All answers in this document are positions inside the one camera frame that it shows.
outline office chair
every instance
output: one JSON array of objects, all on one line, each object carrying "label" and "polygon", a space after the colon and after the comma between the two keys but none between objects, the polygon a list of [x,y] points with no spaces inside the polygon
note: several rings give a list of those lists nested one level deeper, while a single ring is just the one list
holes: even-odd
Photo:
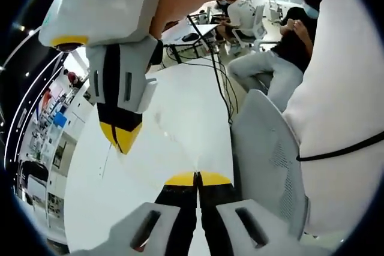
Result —
[{"label": "office chair", "polygon": [[280,23],[283,18],[283,9],[276,2],[276,0],[268,0],[269,2],[269,12],[270,12],[270,21],[272,23]]},{"label": "office chair", "polygon": [[299,146],[280,111],[252,89],[233,120],[232,149],[243,199],[253,199],[286,221],[300,239],[308,215]]},{"label": "office chair", "polygon": [[[255,40],[261,40],[266,35],[266,29],[263,24],[264,5],[256,7],[253,27],[251,29],[233,29],[232,32],[235,35],[237,41],[242,48],[251,47]],[[238,31],[253,34],[252,37],[240,38]]]}]

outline face mask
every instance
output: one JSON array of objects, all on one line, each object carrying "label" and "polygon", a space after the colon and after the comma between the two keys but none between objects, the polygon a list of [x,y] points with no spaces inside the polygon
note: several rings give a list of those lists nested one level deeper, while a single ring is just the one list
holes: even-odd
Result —
[{"label": "face mask", "polygon": [[318,16],[319,16],[319,12],[318,12],[316,9],[310,7],[310,6],[309,6],[308,4],[306,4],[306,3],[303,3],[302,7],[303,7],[305,13],[307,14],[307,16],[308,16],[309,18],[312,18],[312,19],[317,19],[317,18],[318,18]]}]

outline gray pants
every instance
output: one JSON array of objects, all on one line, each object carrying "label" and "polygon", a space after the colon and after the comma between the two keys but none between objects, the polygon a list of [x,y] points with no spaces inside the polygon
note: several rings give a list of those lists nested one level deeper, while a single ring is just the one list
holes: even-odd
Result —
[{"label": "gray pants", "polygon": [[253,52],[229,63],[229,74],[246,90],[258,89],[283,112],[303,73],[272,51]]}]

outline black cable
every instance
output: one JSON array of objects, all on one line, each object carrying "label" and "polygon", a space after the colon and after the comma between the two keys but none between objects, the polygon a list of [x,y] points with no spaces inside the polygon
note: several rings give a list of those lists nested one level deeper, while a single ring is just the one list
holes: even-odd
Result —
[{"label": "black cable", "polygon": [[221,91],[221,87],[220,87],[220,81],[219,81],[219,78],[218,78],[218,74],[217,74],[217,66],[216,66],[216,61],[215,61],[215,56],[214,56],[214,51],[212,49],[212,46],[211,46],[211,43],[209,43],[209,41],[207,41],[203,34],[200,32],[200,30],[197,28],[196,24],[194,24],[193,22],[193,19],[190,15],[187,15],[187,19],[190,21],[191,25],[193,26],[194,30],[197,32],[197,34],[200,36],[200,38],[202,39],[202,41],[204,41],[204,43],[207,45],[208,47],[208,50],[209,52],[211,53],[211,58],[212,58],[212,64],[214,66],[214,71],[215,71],[215,77],[216,77],[216,82],[217,82],[217,87],[218,87],[218,90],[220,92],[220,96],[221,98],[223,99],[226,107],[227,107],[227,113],[228,113],[228,124],[231,125],[232,124],[232,116],[231,116],[231,111],[230,111],[230,107],[228,106],[228,103],[225,99],[225,96],[223,95],[223,92]]},{"label": "black cable", "polygon": [[[225,66],[224,66],[224,64],[222,64],[222,63],[219,62],[219,65],[220,65],[220,66],[223,66],[223,68],[224,68],[224,70],[225,70]],[[227,76],[227,73],[225,73],[225,77],[226,77],[226,81],[229,82],[229,85],[230,85],[230,88],[231,88],[231,90],[232,90],[232,92],[233,92],[233,95],[235,96],[235,101],[236,101],[236,112],[239,113],[238,98],[237,98],[237,96],[236,96],[235,90],[233,89],[232,82],[229,80],[229,78],[228,78],[228,76]]]},{"label": "black cable", "polygon": [[[187,65],[195,65],[195,66],[205,66],[205,67],[209,67],[209,68],[213,68],[215,69],[214,67],[210,66],[210,65],[206,65],[206,64],[195,64],[195,63],[188,63],[188,62],[182,62],[183,64],[187,64]],[[226,77],[226,79],[228,79],[227,75],[226,75],[226,72],[219,69],[219,68],[216,68],[216,70],[220,71],[222,73],[222,75],[224,75]],[[235,108],[232,104],[232,101],[230,99],[230,96],[229,96],[229,93],[228,93],[228,87],[227,87],[227,84],[224,85],[224,89],[225,91],[227,92],[227,95],[228,95],[228,100],[229,100],[229,105],[230,105],[230,116],[231,116],[231,120],[232,120],[232,115],[233,115],[233,112],[235,111]]]},{"label": "black cable", "polygon": [[[176,61],[176,59],[172,58],[169,54],[169,47],[166,49],[166,53],[167,53],[167,56],[173,60],[173,61]],[[185,57],[185,56],[182,56],[182,55],[179,55],[181,58],[185,58],[185,59],[188,59],[188,60],[195,60],[195,59],[207,59],[207,60],[211,60],[211,59],[208,59],[204,56],[202,57],[199,57],[199,58],[188,58],[188,57]],[[227,95],[228,95],[228,100],[229,100],[229,105],[230,105],[230,118],[232,119],[232,116],[233,116],[233,112],[235,111],[235,108],[232,104],[232,100],[230,99],[230,96],[229,96],[229,92],[228,92],[228,82],[229,82],[229,85],[230,85],[230,88],[232,90],[232,93],[233,95],[235,96],[235,101],[236,101],[236,112],[239,113],[239,104],[238,104],[238,98],[236,96],[236,93],[235,93],[235,90],[233,89],[233,86],[232,86],[232,82],[229,80],[227,74],[224,72],[225,71],[225,66],[219,62],[219,66],[220,66],[220,69],[219,68],[216,68],[217,70],[221,71],[221,73],[225,76],[225,85],[224,85],[224,88],[227,92]]]}]

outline white shirt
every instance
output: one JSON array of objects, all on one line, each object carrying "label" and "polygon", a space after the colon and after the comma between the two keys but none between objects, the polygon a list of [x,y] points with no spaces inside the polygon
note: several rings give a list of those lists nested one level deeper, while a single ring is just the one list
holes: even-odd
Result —
[{"label": "white shirt", "polygon": [[[254,22],[255,8],[246,0],[236,0],[228,6],[228,16],[230,24],[239,26],[243,29],[252,29]],[[245,35],[252,36],[252,32],[243,32]]]},{"label": "white shirt", "polygon": [[[301,157],[347,148],[384,131],[384,52],[361,0],[323,0],[311,62],[284,117]],[[384,171],[384,141],[343,156],[302,162],[310,199],[306,232],[350,231]]]}]

